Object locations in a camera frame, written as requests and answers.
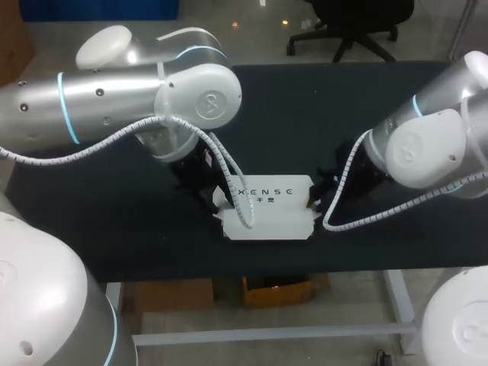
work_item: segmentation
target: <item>blue wall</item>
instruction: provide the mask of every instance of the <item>blue wall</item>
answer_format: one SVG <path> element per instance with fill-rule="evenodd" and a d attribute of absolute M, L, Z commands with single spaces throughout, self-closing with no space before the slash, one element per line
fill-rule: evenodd
<path fill-rule="evenodd" d="M 20 0 L 25 21 L 169 21 L 178 0 Z"/>

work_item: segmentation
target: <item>table leg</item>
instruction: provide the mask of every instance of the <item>table leg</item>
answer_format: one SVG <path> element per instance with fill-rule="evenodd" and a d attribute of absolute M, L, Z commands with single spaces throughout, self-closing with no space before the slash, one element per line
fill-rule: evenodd
<path fill-rule="evenodd" d="M 105 295 L 112 303 L 112 306 L 117 312 L 120 312 L 122 308 L 122 300 L 124 286 L 120 282 L 111 282 L 107 284 L 107 289 L 105 290 Z"/>
<path fill-rule="evenodd" d="M 474 10 L 478 5 L 478 0 L 466 0 L 466 5 L 464 6 L 463 12 L 461 13 L 461 18 L 457 24 L 456 32 L 451 42 L 451 47 L 449 49 L 449 61 L 454 62 L 456 58 L 456 52 L 459 48 L 459 43 L 464 35 L 467 25 L 470 19 L 473 17 Z"/>
<path fill-rule="evenodd" d="M 396 321 L 398 323 L 411 322 L 416 326 L 414 333 L 400 335 L 400 345 L 404 355 L 416 355 L 422 351 L 421 342 L 421 325 L 422 318 L 430 299 L 435 292 L 448 280 L 457 275 L 461 268 L 446 268 L 439 279 L 435 282 L 434 287 L 429 292 L 425 303 L 422 305 L 419 313 L 415 314 L 412 301 L 403 280 L 401 270 L 384 271 L 384 277 L 387 282 L 387 289 L 393 305 Z"/>

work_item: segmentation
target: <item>screw hole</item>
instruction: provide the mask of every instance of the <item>screw hole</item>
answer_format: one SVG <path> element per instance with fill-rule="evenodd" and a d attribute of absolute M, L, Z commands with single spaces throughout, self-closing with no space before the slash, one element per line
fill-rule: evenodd
<path fill-rule="evenodd" d="M 32 344 L 30 342 L 22 341 L 20 343 L 20 347 L 24 355 L 26 356 L 32 356 L 34 353 L 34 349 L 32 347 Z"/>

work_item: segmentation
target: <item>chair wheel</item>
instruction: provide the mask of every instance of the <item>chair wheel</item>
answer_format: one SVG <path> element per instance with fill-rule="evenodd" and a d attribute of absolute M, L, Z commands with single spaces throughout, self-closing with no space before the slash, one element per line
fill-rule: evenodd
<path fill-rule="evenodd" d="M 295 56 L 295 46 L 293 44 L 287 45 L 287 56 Z"/>
<path fill-rule="evenodd" d="M 380 366 L 392 366 L 391 356 L 390 355 L 382 355 L 380 357 Z"/>
<path fill-rule="evenodd" d="M 391 40 L 392 42 L 396 42 L 398 40 L 398 27 L 394 26 L 390 30 L 390 36 L 388 37 L 388 40 Z"/>

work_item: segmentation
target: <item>office chair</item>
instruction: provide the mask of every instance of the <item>office chair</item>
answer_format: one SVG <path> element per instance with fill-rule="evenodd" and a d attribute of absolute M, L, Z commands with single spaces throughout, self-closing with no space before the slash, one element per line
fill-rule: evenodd
<path fill-rule="evenodd" d="M 287 55 L 295 55 L 298 40 L 342 38 L 332 60 L 338 63 L 346 50 L 357 42 L 385 61 L 395 61 L 368 34 L 390 32 L 389 40 L 397 41 L 397 25 L 407 21 L 413 13 L 414 0 L 308 0 L 320 19 L 315 30 L 290 37 Z"/>

